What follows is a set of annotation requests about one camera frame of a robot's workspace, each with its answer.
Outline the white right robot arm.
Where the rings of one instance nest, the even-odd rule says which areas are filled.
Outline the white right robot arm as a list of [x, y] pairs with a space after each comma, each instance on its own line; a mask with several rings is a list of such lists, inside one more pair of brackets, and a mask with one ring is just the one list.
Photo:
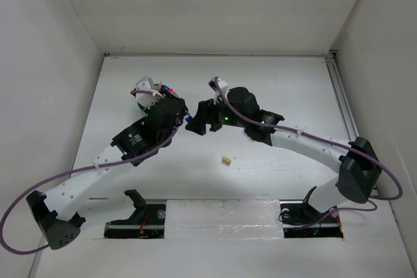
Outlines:
[[261, 109], [245, 87], [214, 91], [215, 97], [198, 103], [197, 113], [186, 125], [188, 131], [205, 135], [223, 126], [239, 127], [252, 141], [296, 152], [336, 173], [327, 183], [313, 186], [300, 203], [282, 208], [283, 223], [307, 227], [341, 210], [344, 202], [370, 202], [382, 168], [367, 139], [357, 137], [346, 143], [323, 139], [297, 126], [283, 125], [284, 117]]

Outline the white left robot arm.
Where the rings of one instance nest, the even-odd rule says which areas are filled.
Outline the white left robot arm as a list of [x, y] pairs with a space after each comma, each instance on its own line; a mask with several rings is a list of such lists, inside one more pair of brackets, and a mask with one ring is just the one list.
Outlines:
[[169, 145], [187, 114], [182, 98], [162, 98], [146, 117], [116, 135], [80, 174], [44, 193], [31, 192], [26, 201], [49, 248], [61, 249], [74, 241], [86, 222], [79, 209], [95, 192]]

